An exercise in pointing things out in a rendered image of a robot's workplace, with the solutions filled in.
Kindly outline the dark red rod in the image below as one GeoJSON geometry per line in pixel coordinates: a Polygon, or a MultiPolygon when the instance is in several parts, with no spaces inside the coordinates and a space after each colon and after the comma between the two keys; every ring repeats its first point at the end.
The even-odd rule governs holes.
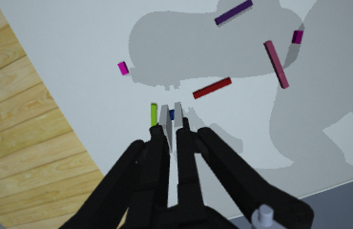
{"type": "Polygon", "coordinates": [[[193,92],[193,96],[194,96],[195,99],[197,99],[197,98],[202,97],[202,96],[204,96],[206,94],[209,94],[209,93],[211,93],[213,91],[216,91],[216,90],[218,90],[220,88],[223,88],[223,87],[225,87],[225,86],[227,86],[229,84],[232,84],[231,78],[230,77],[226,77],[226,78],[224,78],[224,79],[222,79],[222,80],[220,80],[220,81],[218,81],[218,82],[216,82],[216,83],[214,83],[212,85],[209,85],[209,86],[207,86],[205,88],[202,88],[202,89],[200,89],[200,90],[198,90],[196,92],[193,92]]]}

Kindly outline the lime green rod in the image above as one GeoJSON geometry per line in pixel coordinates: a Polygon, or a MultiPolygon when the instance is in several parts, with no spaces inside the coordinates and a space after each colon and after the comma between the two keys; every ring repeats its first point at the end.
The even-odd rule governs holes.
{"type": "Polygon", "coordinates": [[[151,104],[151,127],[156,125],[156,103],[151,104]]]}

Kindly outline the pink rod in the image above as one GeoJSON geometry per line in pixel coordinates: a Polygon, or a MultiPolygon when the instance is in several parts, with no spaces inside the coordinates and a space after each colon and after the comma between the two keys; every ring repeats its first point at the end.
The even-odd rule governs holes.
{"type": "Polygon", "coordinates": [[[277,78],[280,82],[280,86],[283,89],[286,89],[287,87],[289,87],[289,84],[287,82],[286,76],[285,76],[284,71],[282,69],[280,60],[278,58],[278,55],[276,53],[276,50],[275,50],[274,45],[272,43],[272,40],[266,41],[265,43],[263,43],[263,45],[268,53],[268,56],[269,56],[270,61],[272,63],[272,66],[273,66],[275,73],[277,75],[277,78]]]}

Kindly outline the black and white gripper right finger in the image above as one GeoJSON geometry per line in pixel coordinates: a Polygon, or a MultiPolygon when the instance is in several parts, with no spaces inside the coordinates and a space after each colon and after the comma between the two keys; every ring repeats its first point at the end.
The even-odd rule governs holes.
{"type": "Polygon", "coordinates": [[[175,103],[174,128],[178,173],[177,229],[209,229],[195,154],[201,154],[231,199],[252,223],[252,229],[311,229],[314,212],[307,203],[269,184],[211,128],[190,131],[180,102],[175,103]]]}

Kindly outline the small blue block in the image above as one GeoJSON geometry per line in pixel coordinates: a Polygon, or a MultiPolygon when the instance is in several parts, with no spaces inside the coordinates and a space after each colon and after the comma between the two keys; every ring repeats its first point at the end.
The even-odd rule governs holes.
{"type": "Polygon", "coordinates": [[[174,118],[175,118],[175,109],[169,110],[169,115],[170,115],[171,120],[174,120],[174,118]]]}

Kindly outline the short magenta block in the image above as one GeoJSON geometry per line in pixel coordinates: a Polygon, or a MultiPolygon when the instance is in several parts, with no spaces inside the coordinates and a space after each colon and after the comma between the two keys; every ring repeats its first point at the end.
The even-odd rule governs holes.
{"type": "Polygon", "coordinates": [[[300,44],[301,43],[302,34],[303,34],[303,31],[294,31],[291,43],[300,44]]]}

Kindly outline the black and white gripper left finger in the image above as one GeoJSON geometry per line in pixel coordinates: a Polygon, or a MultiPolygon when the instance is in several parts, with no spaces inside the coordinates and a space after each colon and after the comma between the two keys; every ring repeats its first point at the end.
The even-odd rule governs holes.
{"type": "Polygon", "coordinates": [[[151,140],[133,141],[58,229],[117,229],[127,209],[122,229],[153,229],[155,208],[168,207],[173,137],[168,104],[161,105],[159,122],[149,131],[151,140]]]}

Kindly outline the magenta rectangular block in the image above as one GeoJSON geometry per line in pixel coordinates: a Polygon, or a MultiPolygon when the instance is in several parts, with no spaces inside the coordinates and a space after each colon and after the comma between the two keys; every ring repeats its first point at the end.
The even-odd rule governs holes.
{"type": "Polygon", "coordinates": [[[126,64],[125,64],[125,62],[119,63],[119,64],[118,64],[118,67],[119,67],[119,69],[120,69],[122,75],[129,73],[129,70],[128,70],[128,68],[127,68],[127,66],[126,66],[126,64]]]}

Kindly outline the purple rod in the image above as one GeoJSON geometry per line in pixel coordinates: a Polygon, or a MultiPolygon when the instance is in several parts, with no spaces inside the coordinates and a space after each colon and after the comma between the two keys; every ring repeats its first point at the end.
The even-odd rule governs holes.
{"type": "Polygon", "coordinates": [[[234,7],[233,9],[225,12],[223,15],[217,17],[215,20],[216,24],[219,25],[220,23],[226,21],[227,19],[233,17],[234,15],[240,13],[243,10],[246,10],[247,8],[253,6],[252,0],[247,0],[240,5],[234,7]]]}

